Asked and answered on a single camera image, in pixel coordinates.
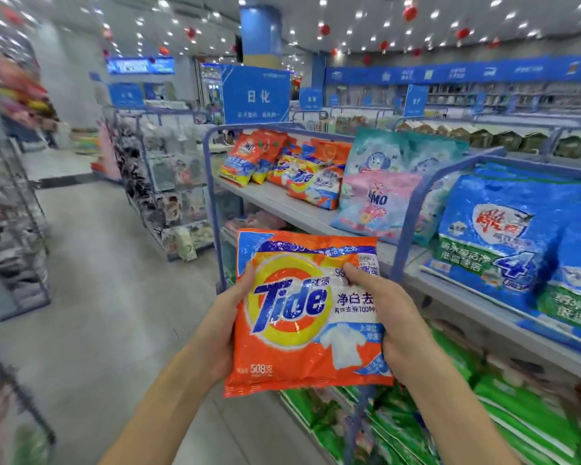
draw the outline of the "hand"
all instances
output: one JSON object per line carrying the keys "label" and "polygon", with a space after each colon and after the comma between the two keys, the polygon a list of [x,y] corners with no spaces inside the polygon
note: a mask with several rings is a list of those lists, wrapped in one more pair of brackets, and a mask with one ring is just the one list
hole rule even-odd
{"label": "hand", "polygon": [[372,294],[377,317],[385,328],[383,357],[394,376],[407,384],[413,369],[430,359],[437,347],[430,330],[400,285],[349,263],[344,272],[352,284]]}
{"label": "hand", "polygon": [[254,286],[254,266],[248,264],[237,284],[219,294],[188,344],[198,360],[200,375],[213,386],[232,371],[234,340],[232,329],[237,305]]}

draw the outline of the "number 4 graphic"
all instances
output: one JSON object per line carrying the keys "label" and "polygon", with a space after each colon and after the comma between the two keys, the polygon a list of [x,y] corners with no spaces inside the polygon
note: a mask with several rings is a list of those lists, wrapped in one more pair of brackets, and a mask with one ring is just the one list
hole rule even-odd
{"label": "number 4 graphic", "polygon": [[523,251],[512,256],[498,258],[493,261],[493,265],[502,270],[503,277],[516,279],[519,276],[526,275],[527,271],[533,267],[532,260],[534,256],[535,253]]}

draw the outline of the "gray floor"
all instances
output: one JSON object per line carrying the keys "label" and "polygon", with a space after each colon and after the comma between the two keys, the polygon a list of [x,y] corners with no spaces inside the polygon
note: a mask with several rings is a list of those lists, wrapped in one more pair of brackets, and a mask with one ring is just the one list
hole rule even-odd
{"label": "gray floor", "polygon": [[[159,369],[215,297],[214,252],[166,263],[124,191],[97,182],[41,190],[52,228],[53,303],[0,324],[0,356],[18,368],[56,429],[56,463],[94,465]],[[323,463],[270,393],[223,399],[217,386],[175,464]]]}

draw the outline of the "ceiling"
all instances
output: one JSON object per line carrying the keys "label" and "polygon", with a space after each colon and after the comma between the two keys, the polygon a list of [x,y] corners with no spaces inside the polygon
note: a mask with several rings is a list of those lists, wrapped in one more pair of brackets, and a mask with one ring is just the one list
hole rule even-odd
{"label": "ceiling", "polygon": [[[581,33],[581,0],[0,0],[0,7],[6,2],[37,20],[44,17],[66,30],[93,33],[113,55],[150,56],[159,46],[166,46],[174,56],[230,60],[235,33],[240,33],[240,1],[280,10],[283,63],[294,70],[301,69],[301,62],[311,52],[334,47],[355,53],[378,51],[382,41],[391,50],[451,47],[457,44],[455,32],[462,27],[472,30],[463,45],[496,36],[533,41]],[[417,7],[418,16],[408,23],[402,13],[410,2]],[[1,8],[0,20],[6,21]],[[33,28],[33,22],[26,22]],[[320,39],[319,22],[331,27],[331,33]],[[104,23],[116,46],[103,41]],[[190,27],[199,31],[195,43],[185,35]],[[0,33],[18,38],[10,27],[0,26]],[[5,45],[18,49],[8,40]]]}

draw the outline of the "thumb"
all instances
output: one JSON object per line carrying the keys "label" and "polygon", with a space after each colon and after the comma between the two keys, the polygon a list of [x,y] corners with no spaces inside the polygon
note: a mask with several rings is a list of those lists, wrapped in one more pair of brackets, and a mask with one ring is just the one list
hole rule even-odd
{"label": "thumb", "polygon": [[255,269],[251,263],[245,266],[245,270],[237,283],[227,290],[229,301],[238,305],[241,300],[248,295],[248,292],[254,287]]}
{"label": "thumb", "polygon": [[372,294],[379,291],[380,277],[373,276],[351,263],[345,263],[342,268],[351,284],[359,285]]}

